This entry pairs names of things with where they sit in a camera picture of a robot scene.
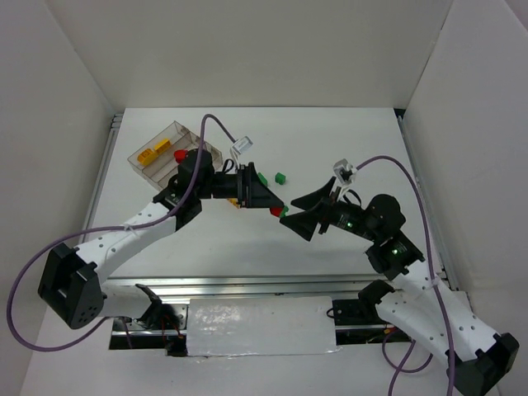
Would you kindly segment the green lego plate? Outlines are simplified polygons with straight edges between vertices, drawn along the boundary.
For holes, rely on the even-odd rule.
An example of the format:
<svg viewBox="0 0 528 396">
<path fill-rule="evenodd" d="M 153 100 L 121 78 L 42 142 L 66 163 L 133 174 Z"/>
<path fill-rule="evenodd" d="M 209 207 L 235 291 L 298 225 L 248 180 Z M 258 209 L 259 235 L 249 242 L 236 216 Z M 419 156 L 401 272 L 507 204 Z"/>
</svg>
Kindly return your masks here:
<svg viewBox="0 0 528 396">
<path fill-rule="evenodd" d="M 289 207 L 288 207 L 287 205 L 285 205 L 285 206 L 282 208 L 282 211 L 281 211 L 281 213 L 280 213 L 280 217 L 281 217 L 281 218 L 285 217 L 285 216 L 287 215 L 288 211 L 289 211 Z"/>
</svg>

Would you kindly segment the red rectangular lego brick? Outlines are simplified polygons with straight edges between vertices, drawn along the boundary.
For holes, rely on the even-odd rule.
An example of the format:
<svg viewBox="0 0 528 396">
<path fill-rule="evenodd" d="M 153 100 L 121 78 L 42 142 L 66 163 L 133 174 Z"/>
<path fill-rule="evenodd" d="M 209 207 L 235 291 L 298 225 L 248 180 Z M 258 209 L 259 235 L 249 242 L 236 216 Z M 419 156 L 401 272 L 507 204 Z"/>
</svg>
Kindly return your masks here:
<svg viewBox="0 0 528 396">
<path fill-rule="evenodd" d="M 282 213 L 281 207 L 270 208 L 270 213 L 275 217 L 280 217 Z"/>
</svg>

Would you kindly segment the red rounded lego brick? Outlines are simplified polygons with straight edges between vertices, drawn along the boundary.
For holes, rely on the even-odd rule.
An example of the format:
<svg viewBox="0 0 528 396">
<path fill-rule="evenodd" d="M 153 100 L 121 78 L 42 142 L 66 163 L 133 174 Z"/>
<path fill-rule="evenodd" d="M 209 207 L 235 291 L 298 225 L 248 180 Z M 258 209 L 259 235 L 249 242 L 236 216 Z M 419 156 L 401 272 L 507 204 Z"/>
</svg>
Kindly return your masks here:
<svg viewBox="0 0 528 396">
<path fill-rule="evenodd" d="M 173 153 L 173 157 L 177 163 L 181 163 L 187 156 L 185 149 L 178 149 Z"/>
</svg>

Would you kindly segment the yellow rectangular lego brick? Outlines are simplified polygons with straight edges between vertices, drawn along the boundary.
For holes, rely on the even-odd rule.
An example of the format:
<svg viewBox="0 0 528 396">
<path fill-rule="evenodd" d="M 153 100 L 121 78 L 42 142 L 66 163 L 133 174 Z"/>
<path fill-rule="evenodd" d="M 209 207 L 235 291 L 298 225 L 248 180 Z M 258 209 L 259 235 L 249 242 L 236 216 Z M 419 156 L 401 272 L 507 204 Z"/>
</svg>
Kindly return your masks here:
<svg viewBox="0 0 528 396">
<path fill-rule="evenodd" d="M 171 146 L 172 144 L 169 139 L 162 139 L 153 146 L 153 150 L 157 155 L 162 155 L 169 150 Z"/>
</svg>

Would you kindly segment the yellow rounded lego brick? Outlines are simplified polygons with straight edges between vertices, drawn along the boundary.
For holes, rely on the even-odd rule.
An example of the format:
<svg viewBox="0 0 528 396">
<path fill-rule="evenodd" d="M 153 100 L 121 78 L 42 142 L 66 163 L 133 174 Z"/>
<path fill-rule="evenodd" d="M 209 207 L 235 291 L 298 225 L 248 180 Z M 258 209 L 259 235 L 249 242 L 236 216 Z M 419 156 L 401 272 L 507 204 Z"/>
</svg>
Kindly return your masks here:
<svg viewBox="0 0 528 396">
<path fill-rule="evenodd" d="M 150 148 L 147 148 L 138 155 L 137 161 L 142 167 L 147 167 L 157 157 L 158 157 L 158 153 L 156 151 Z"/>
</svg>

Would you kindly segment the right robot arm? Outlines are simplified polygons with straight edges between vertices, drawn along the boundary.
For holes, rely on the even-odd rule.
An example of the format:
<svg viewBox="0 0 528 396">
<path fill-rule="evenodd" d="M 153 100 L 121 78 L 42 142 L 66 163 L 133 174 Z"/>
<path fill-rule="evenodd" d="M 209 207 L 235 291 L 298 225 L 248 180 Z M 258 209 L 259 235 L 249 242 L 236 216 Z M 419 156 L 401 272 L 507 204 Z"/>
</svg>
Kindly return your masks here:
<svg viewBox="0 0 528 396">
<path fill-rule="evenodd" d="M 397 200 L 379 194 L 361 208 L 339 200 L 329 181 L 292 205 L 299 213 L 280 220 L 310 240 L 333 226 L 370 241 L 365 254 L 384 280 L 359 293 L 364 312 L 403 330 L 455 375 L 463 395 L 485 395 L 514 363 L 518 341 L 480 320 L 439 278 L 431 276 L 422 252 L 401 228 L 406 219 Z"/>
</svg>

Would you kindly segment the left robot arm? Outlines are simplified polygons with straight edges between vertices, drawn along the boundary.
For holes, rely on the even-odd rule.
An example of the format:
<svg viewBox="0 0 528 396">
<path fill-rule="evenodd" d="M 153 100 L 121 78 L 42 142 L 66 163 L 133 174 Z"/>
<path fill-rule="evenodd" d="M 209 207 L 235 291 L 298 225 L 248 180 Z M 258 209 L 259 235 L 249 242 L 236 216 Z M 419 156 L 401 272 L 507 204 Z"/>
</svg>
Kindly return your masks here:
<svg viewBox="0 0 528 396">
<path fill-rule="evenodd" d="M 151 203 L 121 229 L 76 247 L 60 243 L 47 256 L 38 295 L 72 329 L 96 317 L 125 317 L 146 323 L 162 309 L 146 285 L 114 286 L 108 279 L 149 245 L 177 232 L 202 210 L 204 199 L 234 198 L 247 209 L 280 209 L 283 201 L 265 186 L 253 163 L 233 174 L 217 172 L 209 152 L 193 149 Z"/>
</svg>

